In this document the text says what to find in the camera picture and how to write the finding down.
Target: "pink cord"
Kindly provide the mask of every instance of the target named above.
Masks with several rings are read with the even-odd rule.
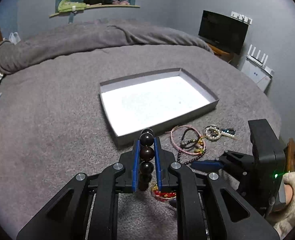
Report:
[[[190,125],[176,126],[176,127],[174,127],[174,128],[171,130],[171,136],[170,136],[170,137],[171,137],[171,143],[172,143],[172,145],[174,146],[175,149],[177,149],[178,151],[183,152],[183,153],[185,153],[185,154],[188,154],[188,155],[200,155],[201,153],[191,153],[191,152],[188,152],[188,151],[186,151],[186,150],[183,150],[182,148],[180,148],[180,147],[174,142],[174,140],[173,140],[173,132],[174,132],[175,130],[179,129],[179,128],[182,128],[182,127],[190,128],[190,129],[192,129],[193,131],[195,131],[200,137],[202,137],[202,135],[199,133],[199,131],[196,130],[194,127],[190,126]],[[204,142],[203,139],[201,139],[201,140],[202,140],[202,142],[203,142],[203,149],[204,149],[204,152],[205,152],[205,142]]]

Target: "gray bedspread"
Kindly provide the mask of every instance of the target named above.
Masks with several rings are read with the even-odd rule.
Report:
[[[99,83],[176,67],[220,98],[214,111],[189,124],[200,131],[209,124],[236,129],[238,140],[207,142],[204,158],[214,159],[225,149],[251,154],[251,119],[266,118],[279,135],[281,119],[266,95],[246,75],[198,46],[133,45],[46,60],[5,77],[0,85],[0,223],[11,237],[75,174],[99,173],[131,149],[118,149],[111,139]],[[174,136],[179,141],[181,133]],[[168,134],[160,140],[176,154]],[[176,211],[149,191],[120,196],[119,240],[173,240],[176,223]]]
[[[136,20],[97,20],[59,27],[17,45],[0,42],[0,72],[12,74],[44,60],[75,52],[138,44],[198,46],[211,51],[203,40],[178,30]]]

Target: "wall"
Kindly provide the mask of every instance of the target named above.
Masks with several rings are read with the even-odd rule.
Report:
[[[292,0],[174,0],[169,26],[197,35],[203,10],[230,16],[238,12],[253,19],[245,39],[240,66],[250,44],[269,55],[275,71],[267,92],[281,114],[281,137],[295,140],[295,3]]]
[[[6,34],[18,30],[21,38],[26,38],[67,24],[67,16],[49,18],[54,13],[54,4],[55,0],[3,0],[1,29]],[[250,44],[269,55],[267,65],[275,75],[267,95],[281,114],[283,140],[295,139],[295,4],[292,0],[136,0],[136,4],[141,8],[86,10],[79,13],[74,22],[104,17],[136,18],[197,35],[203,10],[227,16],[235,11],[253,18],[242,56]],[[9,11],[13,17],[7,17]]]

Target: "plastic bag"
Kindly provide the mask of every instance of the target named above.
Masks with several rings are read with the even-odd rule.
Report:
[[[12,42],[13,44],[17,44],[21,41],[20,36],[18,35],[17,32],[15,33],[10,33],[9,34],[9,41]]]

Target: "television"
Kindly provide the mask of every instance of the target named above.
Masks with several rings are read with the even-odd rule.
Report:
[[[239,55],[248,27],[247,23],[237,19],[203,11],[199,36],[223,51]]]

